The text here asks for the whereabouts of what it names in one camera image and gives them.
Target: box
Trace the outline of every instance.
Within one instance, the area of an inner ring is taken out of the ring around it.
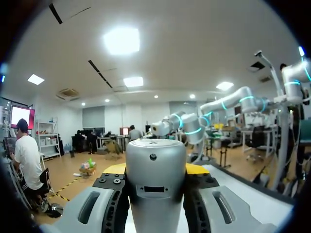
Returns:
[[[40,139],[40,146],[45,146],[45,140],[44,139]]]
[[[56,145],[56,138],[51,138],[51,145]]]
[[[50,145],[51,144],[51,138],[47,137],[45,138],[45,145]]]

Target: screw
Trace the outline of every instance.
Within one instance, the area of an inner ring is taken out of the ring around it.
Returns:
[[[113,183],[115,183],[115,184],[120,184],[120,183],[121,183],[121,180],[120,180],[120,179],[114,179],[114,180],[113,180]]]

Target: black shorts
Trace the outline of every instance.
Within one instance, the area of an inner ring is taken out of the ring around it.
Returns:
[[[28,187],[26,184],[25,178],[23,177],[22,181],[20,182],[20,187],[23,190],[24,194],[28,198],[36,198],[37,195],[39,195],[40,191],[45,189],[44,185],[42,185],[41,188],[34,190]]]

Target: office chair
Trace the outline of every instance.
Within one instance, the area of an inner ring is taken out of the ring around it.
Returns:
[[[264,126],[256,126],[253,129],[253,133],[252,133],[252,139],[246,139],[245,144],[248,147],[252,147],[254,149],[260,147],[260,146],[264,146],[265,145],[265,133],[264,133]],[[263,160],[263,158],[256,154],[250,154],[247,156],[246,160],[248,159],[253,159],[253,161],[255,162],[258,159]]]
[[[32,206],[33,209],[36,210],[38,207],[38,203],[37,203],[37,198],[41,197],[41,209],[44,210],[44,212],[52,218],[57,218],[60,217],[63,214],[63,207],[60,206],[57,203],[52,203],[49,204],[48,199],[47,199],[47,194],[50,192],[50,190],[52,189],[52,185],[51,185],[51,181],[50,181],[50,174],[49,174],[49,169],[45,169],[40,177],[40,182],[43,183],[42,187],[39,188],[38,190],[36,190],[35,192],[35,200],[32,200]]]

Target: recessed light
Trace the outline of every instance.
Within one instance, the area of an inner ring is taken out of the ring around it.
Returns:
[[[112,55],[139,51],[139,31],[136,28],[118,28],[104,35],[104,43]]]
[[[123,79],[124,84],[127,87],[144,86],[144,81],[142,77],[132,77]]]
[[[30,76],[30,78],[27,81],[29,81],[33,84],[39,85],[40,83],[42,83],[44,81],[44,79],[33,74],[32,76]]]
[[[233,86],[233,83],[229,83],[229,82],[222,82],[220,84],[218,84],[216,86],[217,89],[220,89],[222,91],[226,91],[228,90],[229,88],[231,88]]]

